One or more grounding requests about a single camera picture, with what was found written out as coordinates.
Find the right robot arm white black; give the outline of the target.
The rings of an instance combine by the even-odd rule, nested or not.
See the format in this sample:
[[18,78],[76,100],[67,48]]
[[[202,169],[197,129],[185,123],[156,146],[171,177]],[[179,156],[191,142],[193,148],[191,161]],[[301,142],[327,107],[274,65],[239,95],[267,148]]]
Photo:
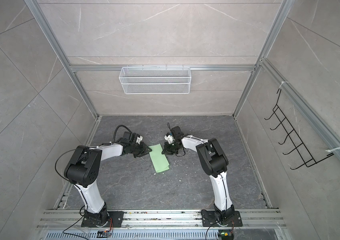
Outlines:
[[179,150],[191,150],[198,154],[202,169],[210,177],[214,192],[216,222],[225,224],[235,214],[235,207],[227,186],[227,166],[229,160],[219,141],[215,138],[206,140],[186,135],[175,126],[164,137],[163,155],[177,155]]

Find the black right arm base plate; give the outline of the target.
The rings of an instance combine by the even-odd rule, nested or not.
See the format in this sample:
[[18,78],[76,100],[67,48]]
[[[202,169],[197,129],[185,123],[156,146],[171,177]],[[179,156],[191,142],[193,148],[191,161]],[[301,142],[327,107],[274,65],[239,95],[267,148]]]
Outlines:
[[204,227],[242,227],[243,222],[239,211],[227,210],[207,211],[201,210]]

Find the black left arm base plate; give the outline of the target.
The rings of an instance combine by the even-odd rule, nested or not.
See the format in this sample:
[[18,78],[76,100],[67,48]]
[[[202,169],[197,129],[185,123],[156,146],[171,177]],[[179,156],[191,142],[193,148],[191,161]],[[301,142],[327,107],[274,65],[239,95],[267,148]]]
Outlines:
[[112,224],[114,228],[119,228],[122,225],[123,217],[123,211],[102,211],[98,214],[85,211],[81,227],[106,228]]

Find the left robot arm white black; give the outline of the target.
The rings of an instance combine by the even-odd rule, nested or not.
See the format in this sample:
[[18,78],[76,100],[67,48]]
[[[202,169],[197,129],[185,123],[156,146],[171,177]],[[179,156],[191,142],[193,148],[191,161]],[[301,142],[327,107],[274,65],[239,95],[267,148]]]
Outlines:
[[97,178],[102,161],[132,154],[135,158],[152,152],[136,133],[125,132],[117,141],[95,147],[78,146],[64,170],[64,178],[73,184],[84,201],[84,227],[102,227],[111,221],[107,205],[100,195]]

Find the light green paper sheet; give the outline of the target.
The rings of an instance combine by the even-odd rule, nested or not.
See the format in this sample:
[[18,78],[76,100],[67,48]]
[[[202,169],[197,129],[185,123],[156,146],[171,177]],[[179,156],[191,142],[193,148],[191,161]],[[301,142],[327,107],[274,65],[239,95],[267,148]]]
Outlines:
[[157,173],[169,170],[169,162],[165,155],[162,154],[162,146],[160,144],[149,146],[149,153],[154,169]]

